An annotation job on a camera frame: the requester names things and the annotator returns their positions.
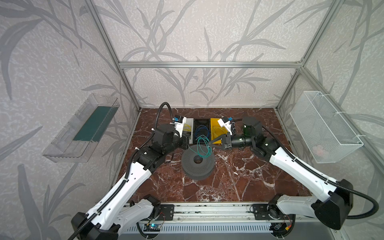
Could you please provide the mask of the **grey perforated spool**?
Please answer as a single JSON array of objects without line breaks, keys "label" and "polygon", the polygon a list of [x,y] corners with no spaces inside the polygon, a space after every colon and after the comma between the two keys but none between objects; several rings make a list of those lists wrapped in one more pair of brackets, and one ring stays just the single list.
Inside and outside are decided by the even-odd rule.
[{"label": "grey perforated spool", "polygon": [[192,145],[182,155],[184,173],[193,180],[208,178],[215,169],[216,160],[206,146]]}]

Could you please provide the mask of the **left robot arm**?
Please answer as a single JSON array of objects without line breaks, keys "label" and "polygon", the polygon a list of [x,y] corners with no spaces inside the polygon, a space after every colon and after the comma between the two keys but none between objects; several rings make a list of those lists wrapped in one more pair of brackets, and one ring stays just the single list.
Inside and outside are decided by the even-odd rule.
[{"label": "left robot arm", "polygon": [[129,227],[149,218],[160,201],[146,196],[132,207],[125,205],[137,189],[161,166],[166,156],[177,149],[187,149],[189,137],[183,123],[160,125],[153,131],[150,146],[137,149],[126,173],[112,189],[86,213],[71,220],[71,240],[116,240]]}]

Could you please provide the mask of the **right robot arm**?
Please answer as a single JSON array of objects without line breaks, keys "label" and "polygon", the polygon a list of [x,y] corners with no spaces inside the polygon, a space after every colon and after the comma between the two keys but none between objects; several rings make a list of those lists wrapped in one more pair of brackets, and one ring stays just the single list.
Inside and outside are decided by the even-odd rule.
[{"label": "right robot arm", "polygon": [[227,132],[211,140],[209,145],[226,151],[249,148],[255,156],[282,169],[312,193],[310,197],[277,194],[269,202],[269,213],[316,218],[325,226],[340,230],[353,207],[352,193],[345,189],[351,187],[351,183],[342,180],[338,187],[335,179],[302,162],[273,134],[266,136],[265,127],[256,118],[242,120],[243,133],[238,135],[231,118],[218,119],[219,126]]}]

